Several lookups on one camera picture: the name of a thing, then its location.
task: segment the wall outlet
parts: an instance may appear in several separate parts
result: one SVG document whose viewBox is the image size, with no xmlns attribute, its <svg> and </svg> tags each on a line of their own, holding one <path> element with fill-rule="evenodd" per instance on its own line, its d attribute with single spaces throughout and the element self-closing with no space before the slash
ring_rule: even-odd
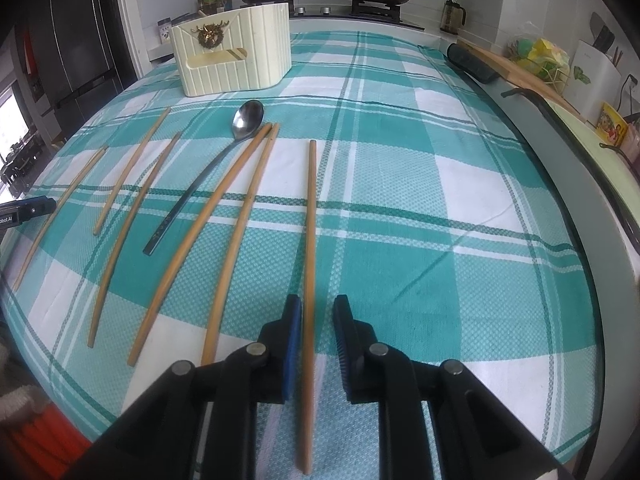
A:
<svg viewBox="0 0 640 480">
<path fill-rule="evenodd" d="M 635 85 L 631 88 L 631 97 L 640 103 L 640 85 Z"/>
</svg>

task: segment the cutting board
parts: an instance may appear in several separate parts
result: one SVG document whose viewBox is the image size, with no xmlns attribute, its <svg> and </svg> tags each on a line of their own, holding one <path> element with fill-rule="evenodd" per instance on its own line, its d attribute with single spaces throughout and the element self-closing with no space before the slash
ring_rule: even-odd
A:
<svg viewBox="0 0 640 480">
<path fill-rule="evenodd" d="M 522 88 L 529 88 L 535 92 L 538 92 L 542 97 L 549 99 L 562 108 L 573 114 L 576 118 L 580 119 L 583 123 L 586 120 L 578 113 L 578 111 L 572 107 L 562 96 L 553 90 L 549 85 L 545 84 L 542 79 L 537 78 L 531 72 L 527 72 L 523 67 L 512 63 L 510 60 L 495 54 L 490 50 L 482 48 L 480 46 L 469 43 L 468 41 L 458 38 L 457 44 L 464 49 L 471 52 L 478 59 L 481 59 L 488 66 L 493 68 L 500 76 L 507 80 L 509 83 Z"/>
</svg>

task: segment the doorframe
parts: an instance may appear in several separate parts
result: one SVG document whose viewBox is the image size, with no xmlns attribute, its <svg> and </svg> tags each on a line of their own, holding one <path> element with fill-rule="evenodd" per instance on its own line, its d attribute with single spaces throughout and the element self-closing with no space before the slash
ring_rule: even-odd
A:
<svg viewBox="0 0 640 480">
<path fill-rule="evenodd" d="M 140 79 L 148 72 L 151 72 L 153 66 L 146 52 L 145 35 L 142 31 L 138 0 L 118 0 L 118 8 L 120 9 L 120 19 L 122 20 L 122 28 L 131 62 L 136 71 L 136 76 Z"/>
</svg>

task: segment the spoon handle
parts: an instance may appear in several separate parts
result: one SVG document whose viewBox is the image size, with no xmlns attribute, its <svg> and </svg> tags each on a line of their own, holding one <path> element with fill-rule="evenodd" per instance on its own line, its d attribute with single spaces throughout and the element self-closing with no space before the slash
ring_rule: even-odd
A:
<svg viewBox="0 0 640 480">
<path fill-rule="evenodd" d="M 175 205 L 171 208 L 171 211 L 169 211 L 162 222 L 160 222 L 158 229 L 156 229 L 156 232 L 151 235 L 151 238 L 149 238 L 149 241 L 146 243 L 145 248 L 142 250 L 143 253 L 145 253 L 147 256 L 151 256 L 151 253 L 156 248 L 156 245 L 158 245 L 158 242 L 162 239 L 162 236 L 164 235 L 166 230 L 172 224 L 175 217 L 178 216 L 180 210 L 187 203 L 187 200 L 190 199 L 194 191 L 196 191 L 200 184 L 202 184 L 204 180 L 209 176 L 209 173 L 213 171 L 213 169 L 222 161 L 222 159 L 225 158 L 227 153 L 229 153 L 234 147 L 236 147 L 239 142 L 242 142 L 242 140 L 234 140 L 232 143 L 225 146 L 225 148 L 220 153 L 218 153 L 209 164 L 206 165 L 204 170 L 200 172 L 200 174 L 194 179 L 187 190 L 178 199 L 178 202 L 176 202 Z"/>
</svg>

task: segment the chopstick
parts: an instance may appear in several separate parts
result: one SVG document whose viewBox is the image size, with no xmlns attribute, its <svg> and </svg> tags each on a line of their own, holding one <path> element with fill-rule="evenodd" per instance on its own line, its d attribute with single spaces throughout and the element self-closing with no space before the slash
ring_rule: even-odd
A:
<svg viewBox="0 0 640 480">
<path fill-rule="evenodd" d="M 116 200 L 116 197 L 118 196 L 118 193 L 122 188 L 122 184 L 124 184 L 125 179 L 129 176 L 131 169 L 136 165 L 136 162 L 140 158 L 140 155 L 142 155 L 142 151 L 145 149 L 145 146 L 149 142 L 149 139 L 151 139 L 153 134 L 160 127 L 160 124 L 162 124 L 162 121 L 164 121 L 164 118 L 167 117 L 170 111 L 171 107 L 167 107 L 164 112 L 162 112 L 162 114 L 156 119 L 156 122 L 153 124 L 153 126 L 151 126 L 149 131 L 146 133 L 145 137 L 142 139 L 142 142 L 140 142 L 140 144 L 136 148 L 136 151 L 133 152 L 133 155 L 131 155 L 131 158 L 129 159 L 127 165 L 125 166 L 124 170 L 122 170 L 122 174 L 118 178 L 118 181 L 116 182 L 115 186 L 113 186 L 107 202 L 105 202 L 104 207 L 100 212 L 100 216 L 98 216 L 98 221 L 95 223 L 94 227 L 94 236 L 97 236 L 100 233 L 102 224 L 104 224 L 104 221 L 107 219 L 107 215 L 109 214 L 111 206 L 113 205 L 113 202 Z"/>
<path fill-rule="evenodd" d="M 261 128 L 258 134 L 245 148 L 244 152 L 241 153 L 241 155 L 233 163 L 226 175 L 222 178 L 222 180 L 218 184 L 218 187 L 209 197 L 207 203 L 203 206 L 198 217 L 191 225 L 187 234 L 184 235 L 180 246 L 178 247 L 177 251 L 175 251 L 174 257 L 172 258 L 169 266 L 166 268 L 164 275 L 162 276 L 162 279 L 160 280 L 158 288 L 156 289 L 156 293 L 154 294 L 153 299 L 151 300 L 151 304 L 149 304 L 149 307 L 146 310 L 145 317 L 140 324 L 138 334 L 136 335 L 136 339 L 133 342 L 131 351 L 129 352 L 129 358 L 127 359 L 127 364 L 129 366 L 136 365 L 138 357 L 140 357 L 142 347 L 145 344 L 146 338 L 148 337 L 149 332 L 151 332 L 151 327 L 153 326 L 154 321 L 158 316 L 160 306 L 162 305 L 164 298 L 166 297 L 169 289 L 174 283 L 174 279 L 178 275 L 178 271 L 187 258 L 187 254 L 189 254 L 189 251 L 191 250 L 193 243 L 196 241 L 196 238 L 200 234 L 200 231 L 202 231 L 202 228 L 207 223 L 207 220 L 211 216 L 211 213 L 213 213 L 213 210 L 218 205 L 218 202 L 220 202 L 220 199 L 222 198 L 230 184 L 233 182 L 236 176 L 238 176 L 238 173 L 240 173 L 240 170 L 242 170 L 246 162 L 249 160 L 249 157 L 254 154 L 254 151 L 258 148 L 258 145 L 260 145 L 260 142 L 264 139 L 264 137 L 269 133 L 270 130 L 271 123 L 266 123 Z"/>
<path fill-rule="evenodd" d="M 56 216 L 58 216 L 60 209 L 62 209 L 62 206 L 65 205 L 66 200 L 76 190 L 76 187 L 78 187 L 78 185 L 82 182 L 84 177 L 86 177 L 87 173 L 91 171 L 92 167 L 96 165 L 96 163 L 100 160 L 100 158 L 102 158 L 102 156 L 106 151 L 107 151 L 107 146 L 103 146 L 100 148 L 100 150 L 98 150 L 91 156 L 89 161 L 84 165 L 84 168 L 82 168 L 82 170 L 80 170 L 80 173 L 78 173 L 76 177 L 71 181 L 71 184 L 69 184 L 65 192 L 62 194 L 62 196 L 58 200 L 58 203 L 56 205 L 56 210 L 53 213 L 51 213 L 47 218 L 46 222 L 42 224 L 42 227 L 38 231 L 38 235 L 35 237 L 35 240 L 31 244 L 31 248 L 27 253 L 27 257 L 24 259 L 24 263 L 22 264 L 20 273 L 18 273 L 18 277 L 15 279 L 14 290 L 18 290 L 18 288 L 20 287 L 24 274 L 25 272 L 27 272 L 27 267 L 29 267 L 29 264 L 31 263 L 31 259 L 33 258 L 33 255 L 35 254 L 36 249 L 38 248 L 38 245 L 42 241 L 42 237 L 47 232 L 47 229 L 49 229 L 49 226 L 56 219 Z"/>
<path fill-rule="evenodd" d="M 148 177 L 145 180 L 145 183 L 142 185 L 142 188 L 140 188 L 140 192 L 138 193 L 138 196 L 136 197 L 133 205 L 131 206 L 129 213 L 125 218 L 124 224 L 122 224 L 122 227 L 120 229 L 120 234 L 118 235 L 116 243 L 113 246 L 113 251 L 111 251 L 109 260 L 107 261 L 107 266 L 104 269 L 104 273 L 102 274 L 102 279 L 100 280 L 100 289 L 98 290 L 98 296 L 96 297 L 96 300 L 95 300 L 94 314 L 91 319 L 91 326 L 89 327 L 89 337 L 86 343 L 89 348 L 94 347 L 95 335 L 98 332 L 100 315 L 102 314 L 104 300 L 107 297 L 107 291 L 109 290 L 109 284 L 111 283 L 113 270 L 115 269 L 116 263 L 118 261 L 118 257 L 120 256 L 120 251 L 122 250 L 122 245 L 124 244 L 124 240 L 126 240 L 127 234 L 129 234 L 129 229 L 131 228 L 131 224 L 133 224 L 133 219 L 135 218 L 138 212 L 138 209 L 140 209 L 140 205 L 142 204 L 142 201 L 144 200 L 147 192 L 149 191 L 149 188 L 151 187 L 154 180 L 156 179 L 156 176 L 158 176 L 158 173 L 162 168 L 162 165 L 164 164 L 166 158 L 169 156 L 169 153 L 175 146 L 175 143 L 178 142 L 178 139 L 180 139 L 181 135 L 182 135 L 182 132 L 176 133 L 174 135 L 174 138 L 171 139 L 169 144 L 164 148 L 164 150 L 162 150 L 162 153 L 160 153 L 160 157 L 158 157 L 158 160 L 154 164 L 151 172 L 149 173 Z"/>
<path fill-rule="evenodd" d="M 251 208 L 254 205 L 255 195 L 258 193 L 260 181 L 264 174 L 264 168 L 267 165 L 273 144 L 278 136 L 280 125 L 278 123 L 273 125 L 271 133 L 267 138 L 267 142 L 264 145 L 262 154 L 258 165 L 255 167 L 254 176 L 249 184 L 249 189 L 244 196 L 244 202 L 242 202 L 242 208 L 238 214 L 238 220 L 236 221 L 236 227 L 231 235 L 229 247 L 226 250 L 225 261 L 220 270 L 220 276 L 218 278 L 218 286 L 216 287 L 216 293 L 211 305 L 211 311 L 209 313 L 209 320 L 207 322 L 207 334 L 204 338 L 204 347 L 202 348 L 202 357 L 200 359 L 200 366 L 209 365 L 216 360 L 216 349 L 218 347 L 218 335 L 220 334 L 220 322 L 222 321 L 222 313 L 225 309 L 226 295 L 229 292 L 229 286 L 231 284 L 231 276 L 234 273 L 234 267 L 236 266 L 236 260 L 238 259 L 238 253 L 240 251 L 240 244 L 242 243 L 242 236 L 246 229 L 247 222 L 249 221 L 249 215 L 251 214 Z"/>
<path fill-rule="evenodd" d="M 305 290 L 302 316 L 300 469 L 311 474 L 314 444 L 314 316 L 316 302 L 316 142 L 309 142 L 306 181 Z"/>
</svg>

